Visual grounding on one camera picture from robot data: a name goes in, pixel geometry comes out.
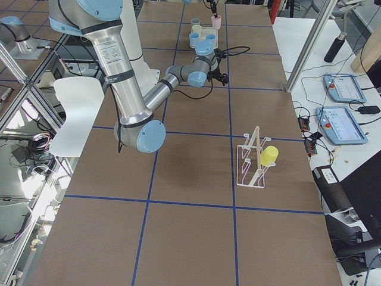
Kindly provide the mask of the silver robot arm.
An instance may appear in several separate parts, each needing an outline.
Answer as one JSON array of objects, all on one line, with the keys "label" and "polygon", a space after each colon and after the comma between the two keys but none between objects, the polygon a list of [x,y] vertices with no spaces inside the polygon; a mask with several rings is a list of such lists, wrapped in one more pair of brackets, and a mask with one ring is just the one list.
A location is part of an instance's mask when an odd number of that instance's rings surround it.
[{"label": "silver robot arm", "polygon": [[207,39],[196,44],[191,64],[171,66],[158,80],[143,59],[132,1],[50,1],[49,21],[54,30],[92,43],[120,111],[118,143],[142,153],[163,145],[166,129],[154,111],[180,83],[200,88],[212,79],[229,82],[219,69],[223,51]]}]

